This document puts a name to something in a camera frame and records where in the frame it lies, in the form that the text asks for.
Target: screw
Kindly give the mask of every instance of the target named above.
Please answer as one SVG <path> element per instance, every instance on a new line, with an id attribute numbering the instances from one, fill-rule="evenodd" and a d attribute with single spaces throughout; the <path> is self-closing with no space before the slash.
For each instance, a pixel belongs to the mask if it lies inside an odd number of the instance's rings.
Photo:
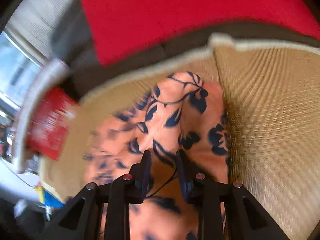
<path id="1" fill-rule="evenodd" d="M 124 179 L 124 180 L 130 180 L 130 179 L 132 179 L 132 175 L 131 174 L 124 174 L 123 176 L 122 176 L 122 179 Z"/>
<path id="2" fill-rule="evenodd" d="M 234 187 L 237 187 L 237 188 L 241 188 L 241 187 L 242 187 L 242 182 L 234 181 L 234 182 L 233 182 L 233 186 L 234 186 Z"/>
<path id="3" fill-rule="evenodd" d="M 96 184 L 94 182 L 90 182 L 85 186 L 88 190 L 94 189 L 96 187 Z"/>
<path id="4" fill-rule="evenodd" d="M 197 179 L 205 179 L 205 175 L 203 173 L 197 173 L 196 178 Z"/>

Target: orange fabric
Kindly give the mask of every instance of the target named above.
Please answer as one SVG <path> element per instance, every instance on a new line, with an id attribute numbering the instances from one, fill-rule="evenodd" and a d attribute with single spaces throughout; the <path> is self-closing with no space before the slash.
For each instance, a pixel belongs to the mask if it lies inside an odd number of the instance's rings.
<path id="1" fill-rule="evenodd" d="M 130 205 L 131 239 L 196 239 L 198 215 L 181 196 L 175 153 L 185 150 L 213 179 L 228 183 L 225 125 L 219 84 L 190 72 L 171 74 L 92 133 L 85 180 L 110 183 L 150 150 L 153 183 L 142 205 Z"/>

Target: floral pattern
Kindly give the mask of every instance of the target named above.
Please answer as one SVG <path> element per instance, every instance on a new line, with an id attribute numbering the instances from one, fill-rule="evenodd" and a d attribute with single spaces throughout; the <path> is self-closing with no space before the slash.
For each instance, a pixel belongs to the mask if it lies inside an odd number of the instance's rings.
<path id="1" fill-rule="evenodd" d="M 205 83 L 191 72 L 170 74 L 92 133 L 91 150 L 83 155 L 88 161 L 85 180 L 110 183 L 150 150 L 146 199 L 142 205 L 130 205 L 131 239 L 196 239 L 197 211 L 181 197 L 175 153 L 184 149 L 212 178 L 227 183 L 226 125 L 219 84 Z M 224 219 L 223 204 L 221 213 Z"/>

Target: red mat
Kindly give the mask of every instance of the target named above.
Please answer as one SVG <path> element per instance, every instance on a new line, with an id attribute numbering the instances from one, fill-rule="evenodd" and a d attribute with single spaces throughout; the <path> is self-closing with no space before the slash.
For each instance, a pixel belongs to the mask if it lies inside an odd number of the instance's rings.
<path id="1" fill-rule="evenodd" d="M 302 0 L 81 0 L 100 63 L 203 26 L 251 20 L 320 38 Z"/>

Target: white pipe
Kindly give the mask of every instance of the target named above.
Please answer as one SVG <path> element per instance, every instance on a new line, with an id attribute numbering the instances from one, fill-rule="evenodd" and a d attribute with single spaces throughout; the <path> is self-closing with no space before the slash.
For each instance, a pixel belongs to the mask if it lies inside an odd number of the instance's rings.
<path id="1" fill-rule="evenodd" d="M 17 131 L 12 147 L 13 165 L 18 173 L 23 173 L 26 170 L 27 151 L 25 144 L 34 110 L 44 95 L 54 86 L 60 84 L 69 74 L 70 69 L 66 63 L 53 58 L 44 66 L 30 86 L 17 120 Z"/>

